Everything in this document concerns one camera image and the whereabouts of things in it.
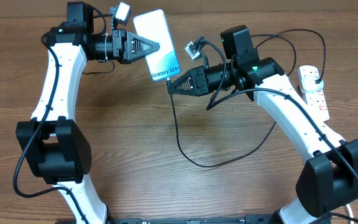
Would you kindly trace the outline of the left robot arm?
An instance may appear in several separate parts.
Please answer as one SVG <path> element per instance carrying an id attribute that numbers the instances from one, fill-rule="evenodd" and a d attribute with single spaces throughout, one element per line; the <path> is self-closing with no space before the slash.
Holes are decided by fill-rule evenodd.
<path id="1" fill-rule="evenodd" d="M 121 2 L 110 8 L 110 22 L 101 32 L 94 20 L 107 15 L 82 1 L 67 4 L 67 18 L 46 32 L 48 67 L 40 100 L 29 121 L 17 124 L 21 162 L 33 175 L 60 192 L 75 223 L 112 223 L 109 209 L 90 178 L 91 147 L 76 124 L 75 109 L 81 76 L 91 60 L 130 64 L 156 52 L 158 43 L 126 31 L 131 7 Z"/>

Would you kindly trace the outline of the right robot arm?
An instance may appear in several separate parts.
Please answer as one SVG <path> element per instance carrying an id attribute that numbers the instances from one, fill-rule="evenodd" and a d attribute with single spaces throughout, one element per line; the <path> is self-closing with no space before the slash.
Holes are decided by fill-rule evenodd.
<path id="1" fill-rule="evenodd" d="M 296 198 L 270 215 L 246 215 L 246 223 L 329 223 L 337 209 L 358 199 L 358 140 L 346 141 L 301 99 L 283 68 L 272 58 L 260 59 L 246 26 L 221 33 L 223 62 L 188 70 L 168 81 L 171 95 L 211 95 L 234 87 L 246 94 L 281 127 L 298 151 L 303 170 Z"/>

